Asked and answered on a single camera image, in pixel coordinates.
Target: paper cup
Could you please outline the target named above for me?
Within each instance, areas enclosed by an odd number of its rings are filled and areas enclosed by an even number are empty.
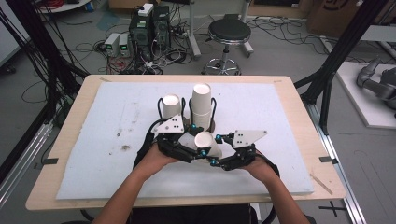
[[[168,94],[163,97],[163,118],[170,119],[181,113],[181,104],[177,95]]]
[[[203,127],[204,130],[206,131],[209,128],[211,116],[212,116],[211,111],[204,115],[192,113],[192,122],[197,127]]]
[[[194,86],[191,97],[191,109],[196,114],[206,114],[212,110],[211,89],[206,83],[199,83]]]
[[[208,156],[221,158],[222,152],[219,149],[215,139],[213,139],[212,133],[198,133],[194,138],[194,143],[197,147],[210,147],[209,154],[207,154]]]

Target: round stool seat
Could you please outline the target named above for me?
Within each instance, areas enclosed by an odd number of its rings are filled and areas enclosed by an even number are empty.
[[[250,28],[240,20],[221,19],[209,25],[210,38],[222,44],[243,44],[250,38]]]

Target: mark on board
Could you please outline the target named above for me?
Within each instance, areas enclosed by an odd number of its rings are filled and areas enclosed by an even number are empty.
[[[121,149],[124,150],[124,151],[126,151],[126,150],[128,150],[129,148],[131,148],[131,146],[129,146],[129,145],[123,145]]]

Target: table surface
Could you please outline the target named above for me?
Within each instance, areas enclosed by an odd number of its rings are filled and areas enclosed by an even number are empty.
[[[26,202],[29,210],[52,210],[70,208],[103,207],[107,200],[56,200],[56,194],[64,177],[64,170],[70,152],[77,142],[79,131],[91,108],[97,90],[102,82],[209,82],[209,83],[268,83],[274,84],[280,102],[306,169],[310,174],[315,192],[293,196],[295,200],[341,199],[346,196],[343,184],[331,162],[321,162],[320,157],[328,156],[315,127],[309,118],[300,96],[288,77],[268,76],[109,76],[91,75],[87,77],[78,93],[76,101],[64,122],[49,158],[59,158],[57,164],[45,165],[35,182]],[[216,197],[149,198],[137,199],[134,206],[172,206],[220,203],[264,203],[271,199],[264,195],[234,195]]]

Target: human arm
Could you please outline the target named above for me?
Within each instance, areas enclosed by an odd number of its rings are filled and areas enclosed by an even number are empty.
[[[176,161],[163,155],[158,149],[158,145],[153,144],[143,160],[125,178],[92,224],[124,224],[145,181],[165,165]]]
[[[282,180],[263,159],[256,158],[255,161],[243,169],[250,172],[253,177],[260,180],[267,187],[280,223],[309,224]]]

